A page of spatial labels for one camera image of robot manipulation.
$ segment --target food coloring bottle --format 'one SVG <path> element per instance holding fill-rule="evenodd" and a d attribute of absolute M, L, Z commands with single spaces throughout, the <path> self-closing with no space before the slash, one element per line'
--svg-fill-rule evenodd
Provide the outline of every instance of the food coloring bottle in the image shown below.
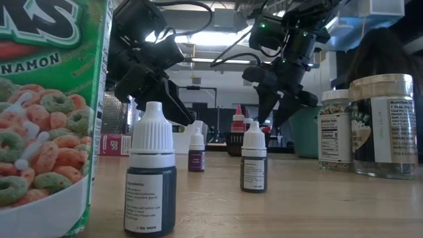
<path fill-rule="evenodd" d="M 203 172 L 206 168 L 206 148 L 204 136 L 199 128 L 191 135 L 190 151 L 188 152 L 188 171 Z"/>
<path fill-rule="evenodd" d="M 246 109 L 244 118 L 245 130 L 250 129 L 251 122 L 253 121 L 252 118 L 250 118 L 250 110 Z"/>
<path fill-rule="evenodd" d="M 235 115 L 233 115 L 232 117 L 231 132 L 232 133 L 245 132 L 244 115 L 243 115 L 243 111 L 241 110 L 241 105 L 238 105 L 237 111 Z"/>
<path fill-rule="evenodd" d="M 266 192 L 266 141 L 258 122 L 252 122 L 250 129 L 245 132 L 241 156 L 241 190 L 253 193 Z"/>
<path fill-rule="evenodd" d="M 176 167 L 172 124 L 161 102 L 147 102 L 132 138 L 124 229 L 133 237 L 162 237 L 175 225 Z"/>

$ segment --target glass jar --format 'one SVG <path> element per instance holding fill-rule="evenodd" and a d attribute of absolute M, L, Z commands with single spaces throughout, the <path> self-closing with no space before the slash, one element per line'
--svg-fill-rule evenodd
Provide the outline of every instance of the glass jar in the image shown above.
<path fill-rule="evenodd" d="M 319 114 L 319 166 L 352 171 L 350 95 L 348 90 L 327 91 Z"/>
<path fill-rule="evenodd" d="M 356 172 L 413 179 L 418 166 L 412 77 L 375 75 L 350 85 L 352 151 Z"/>

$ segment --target nutrition facts label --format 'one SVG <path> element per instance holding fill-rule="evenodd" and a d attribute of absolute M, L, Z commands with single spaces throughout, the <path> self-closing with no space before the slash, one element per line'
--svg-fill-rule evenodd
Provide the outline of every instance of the nutrition facts label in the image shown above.
<path fill-rule="evenodd" d="M 338 118 L 321 119 L 321 149 L 326 158 L 338 158 Z"/>
<path fill-rule="evenodd" d="M 391 122 L 391 154 L 396 163 L 414 163 L 417 160 L 416 117 L 411 100 L 389 100 Z"/>
<path fill-rule="evenodd" d="M 104 36 L 103 36 L 103 45 L 102 45 L 102 55 L 101 55 L 101 65 L 100 65 L 100 75 L 98 79 L 98 92 L 97 92 L 97 106 L 95 113 L 95 121 L 93 128 L 93 153 L 91 155 L 91 185 L 89 191 L 88 203 L 91 205 L 91 200 L 93 197 L 93 186 L 95 178 L 95 168 L 98 161 L 98 154 L 100 153 L 100 133 L 101 133 L 101 124 L 102 124 L 102 114 L 103 114 L 103 98 L 104 98 L 104 89 L 106 86 L 106 76 L 107 76 L 107 57 L 108 57 L 108 47 L 110 43 L 110 31 L 112 30 L 112 16 L 113 16 L 113 2 L 109 0 L 107 2 L 107 11 L 104 20 Z"/>

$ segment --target purple bottle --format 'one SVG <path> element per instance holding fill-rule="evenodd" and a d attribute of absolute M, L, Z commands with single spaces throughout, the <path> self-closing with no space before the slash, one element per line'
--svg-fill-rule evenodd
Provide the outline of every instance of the purple bottle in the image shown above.
<path fill-rule="evenodd" d="M 191 135 L 190 151 L 188 152 L 188 171 L 203 172 L 206 168 L 206 151 L 204 146 L 204 136 L 200 129 Z"/>

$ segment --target dark liquid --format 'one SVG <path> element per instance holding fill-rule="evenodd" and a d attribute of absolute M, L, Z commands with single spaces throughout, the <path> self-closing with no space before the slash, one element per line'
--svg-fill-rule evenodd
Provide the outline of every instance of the dark liquid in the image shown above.
<path fill-rule="evenodd" d="M 163 175 L 163 199 L 162 199 L 162 221 L 161 231 L 152 233 L 138 233 L 129 231 L 125 228 L 125 232 L 132 237 L 155 238 L 162 237 L 172 233 L 176 219 L 176 167 L 168 167 L 162 169 L 140 169 L 129 168 L 128 174 L 132 175 Z"/>

